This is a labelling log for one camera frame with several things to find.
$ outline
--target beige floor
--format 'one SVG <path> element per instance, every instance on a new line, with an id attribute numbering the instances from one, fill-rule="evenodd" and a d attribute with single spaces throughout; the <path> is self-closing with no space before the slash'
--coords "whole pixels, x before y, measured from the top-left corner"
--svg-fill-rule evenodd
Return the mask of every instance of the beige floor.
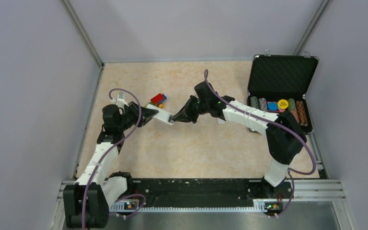
<path id="1" fill-rule="evenodd" d="M 175 114 L 185 104 L 194 86 L 204 80 L 220 95 L 230 95 L 245 102 L 251 61 L 152 62 L 106 64 L 94 105 L 91 122 L 80 161 L 78 176 L 83 172 L 95 149 L 102 125 L 102 108 L 110 104 L 112 88 L 132 91 L 142 104 L 158 93 L 167 101 L 164 109 Z M 109 173 L 123 171 L 133 177 L 154 178 L 260 178 L 270 163 L 267 141 L 235 123 L 218 125 L 210 115 L 202 115 L 196 124 L 175 123 L 167 126 L 150 121 L 128 138 Z M 311 169 L 303 149 L 291 166 L 302 171 Z M 318 178 L 311 176 L 296 177 Z"/>

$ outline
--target red lego brick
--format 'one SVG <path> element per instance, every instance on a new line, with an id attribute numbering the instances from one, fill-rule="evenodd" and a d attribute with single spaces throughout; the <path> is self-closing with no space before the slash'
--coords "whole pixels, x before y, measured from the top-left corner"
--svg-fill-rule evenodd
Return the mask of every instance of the red lego brick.
<path id="1" fill-rule="evenodd" d="M 161 93 L 157 94 L 155 97 L 153 97 L 152 99 L 150 99 L 150 101 L 154 105 L 157 105 L 158 103 L 163 102 L 163 100 L 164 100 L 164 96 Z"/>

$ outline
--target case lid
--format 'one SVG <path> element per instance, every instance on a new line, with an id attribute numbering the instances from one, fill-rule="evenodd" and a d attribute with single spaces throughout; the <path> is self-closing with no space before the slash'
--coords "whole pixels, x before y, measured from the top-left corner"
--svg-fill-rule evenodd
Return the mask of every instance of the case lid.
<path id="1" fill-rule="evenodd" d="M 256 55 L 248 91 L 251 95 L 303 95 L 307 92 L 318 61 L 317 57 Z"/>

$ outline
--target yellow poker chip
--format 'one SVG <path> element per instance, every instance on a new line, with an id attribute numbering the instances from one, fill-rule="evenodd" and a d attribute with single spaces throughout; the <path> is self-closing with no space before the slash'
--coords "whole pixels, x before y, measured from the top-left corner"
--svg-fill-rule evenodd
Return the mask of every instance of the yellow poker chip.
<path id="1" fill-rule="evenodd" d="M 287 109 L 288 107 L 288 101 L 281 99 L 280 101 L 277 102 L 277 105 L 280 109 Z"/>

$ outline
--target black case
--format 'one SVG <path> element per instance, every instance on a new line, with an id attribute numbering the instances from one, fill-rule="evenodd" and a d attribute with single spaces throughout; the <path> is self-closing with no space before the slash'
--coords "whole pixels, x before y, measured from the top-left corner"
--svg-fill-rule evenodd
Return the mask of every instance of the black case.
<path id="1" fill-rule="evenodd" d="M 305 93 L 317 68 L 319 59 L 310 56 L 255 55 L 248 84 L 247 104 L 250 97 L 267 101 L 293 98 L 303 101 L 308 126 L 301 126 L 304 133 L 312 131 Z"/>

